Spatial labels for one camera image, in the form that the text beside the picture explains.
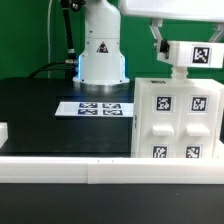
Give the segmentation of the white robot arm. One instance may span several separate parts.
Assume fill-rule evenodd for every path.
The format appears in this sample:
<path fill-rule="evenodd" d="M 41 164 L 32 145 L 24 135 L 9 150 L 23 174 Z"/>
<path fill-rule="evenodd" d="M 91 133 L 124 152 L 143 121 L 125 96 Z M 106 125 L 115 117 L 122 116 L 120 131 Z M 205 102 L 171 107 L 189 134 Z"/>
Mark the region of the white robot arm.
<path fill-rule="evenodd" d="M 150 20 L 157 59 L 175 68 L 220 68 L 224 58 L 219 43 L 224 30 L 224 0 L 60 0 L 68 39 L 68 56 L 74 64 L 73 84 L 86 88 L 112 88 L 129 83 L 125 58 L 120 52 L 121 17 Z M 75 53 L 69 12 L 85 10 L 85 49 Z M 167 41 L 159 28 L 165 19 L 216 22 L 216 33 L 207 42 Z"/>

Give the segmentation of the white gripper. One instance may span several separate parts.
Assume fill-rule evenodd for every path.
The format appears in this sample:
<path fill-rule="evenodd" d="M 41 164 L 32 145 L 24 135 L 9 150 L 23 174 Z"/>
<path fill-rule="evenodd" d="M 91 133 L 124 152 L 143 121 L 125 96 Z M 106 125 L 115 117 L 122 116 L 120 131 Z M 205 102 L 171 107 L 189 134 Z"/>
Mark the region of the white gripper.
<path fill-rule="evenodd" d="M 168 41 L 160 33 L 162 19 L 220 22 L 210 41 L 217 43 L 224 37 L 224 0 L 119 0 L 118 7 L 123 15 L 151 18 L 158 53 L 169 51 Z"/>

